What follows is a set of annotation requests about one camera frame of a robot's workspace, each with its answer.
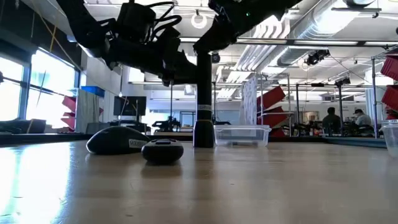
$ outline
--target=monitor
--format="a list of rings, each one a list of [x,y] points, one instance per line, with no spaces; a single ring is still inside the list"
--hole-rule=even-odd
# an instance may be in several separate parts
[[[147,109],[147,97],[146,96],[126,96],[125,97],[114,97],[113,115],[115,116],[137,116],[137,110],[139,116],[145,116]]]

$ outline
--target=white label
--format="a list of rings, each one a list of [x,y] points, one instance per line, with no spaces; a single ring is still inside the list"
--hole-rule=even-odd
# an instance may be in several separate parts
[[[148,142],[136,140],[136,139],[129,139],[129,148],[131,149],[140,149],[145,146]]]
[[[198,110],[212,111],[211,105],[198,105]]]

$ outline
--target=ceiling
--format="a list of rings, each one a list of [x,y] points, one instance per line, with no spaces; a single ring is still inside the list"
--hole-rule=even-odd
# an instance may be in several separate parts
[[[57,25],[61,30],[67,34],[72,34],[67,19],[63,12],[59,9],[56,0],[23,0],[30,7],[39,11],[46,19]],[[318,2],[327,0],[303,0],[300,4],[295,6],[295,10],[289,11],[287,19],[290,21],[289,30],[294,30],[303,21],[300,20],[306,13],[310,11]],[[119,5],[127,2],[127,0],[86,0],[86,7],[97,20],[108,19],[110,17],[117,17],[119,14]],[[152,4],[160,2],[159,0],[136,0],[137,3]],[[173,13],[180,14],[183,21],[175,26],[177,30],[182,33],[183,37],[200,37],[207,29],[210,28],[214,12],[206,8],[207,0],[178,0],[180,8],[175,9]],[[341,30],[333,34],[329,39],[339,40],[398,40],[396,29],[398,27],[398,2],[390,0],[378,0],[372,3],[369,7],[380,7],[382,11],[379,17],[372,18],[374,13],[362,12]],[[206,26],[202,29],[195,28],[192,24],[192,17],[195,15],[195,9],[199,9],[201,15],[207,18]],[[158,17],[164,13],[165,9],[156,9]],[[201,22],[201,18],[195,19],[196,22]],[[255,29],[251,30],[245,37],[253,37]],[[227,49],[220,51],[221,61],[234,65],[239,61],[247,46],[232,45]],[[192,49],[192,44],[182,44],[180,50],[184,50],[189,57],[194,61],[195,53]],[[304,64],[307,54],[292,64],[288,69],[280,69],[284,73],[289,73],[291,83],[315,83],[327,82],[328,78],[335,77],[337,74],[351,70],[351,82],[354,84],[364,83],[364,72],[371,66],[370,58],[373,55],[381,53],[384,49],[374,47],[330,47],[331,56],[321,61],[318,65],[308,68]],[[217,68],[222,65],[213,66],[213,74],[216,76]],[[227,81],[231,70],[223,70],[222,79]],[[151,74],[146,75],[147,81],[159,81],[156,76]]]

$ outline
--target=table surface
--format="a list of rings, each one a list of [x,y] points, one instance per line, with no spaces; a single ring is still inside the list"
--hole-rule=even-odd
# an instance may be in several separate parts
[[[0,223],[398,221],[398,161],[386,150],[271,143],[192,149],[175,166],[95,156],[85,142],[0,149]]]

